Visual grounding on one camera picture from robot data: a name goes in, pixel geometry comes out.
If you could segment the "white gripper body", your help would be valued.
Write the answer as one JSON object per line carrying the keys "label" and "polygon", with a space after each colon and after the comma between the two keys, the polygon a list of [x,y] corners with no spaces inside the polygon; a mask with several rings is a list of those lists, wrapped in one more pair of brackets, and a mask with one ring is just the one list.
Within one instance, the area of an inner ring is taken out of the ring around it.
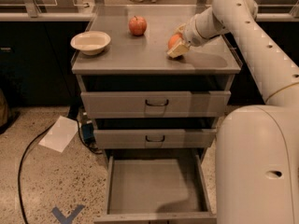
{"label": "white gripper body", "polygon": [[206,43],[206,40],[197,31],[195,19],[190,19],[184,25],[182,37],[189,46],[199,47]]}

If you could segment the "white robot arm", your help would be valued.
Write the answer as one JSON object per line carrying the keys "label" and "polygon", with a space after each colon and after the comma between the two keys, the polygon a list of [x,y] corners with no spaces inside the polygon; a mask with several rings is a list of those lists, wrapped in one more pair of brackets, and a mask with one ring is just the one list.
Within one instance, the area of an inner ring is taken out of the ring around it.
{"label": "white robot arm", "polygon": [[217,224],[299,224],[299,67],[256,23],[254,0],[213,0],[180,25],[176,58],[230,33],[263,97],[222,122],[216,140]]}

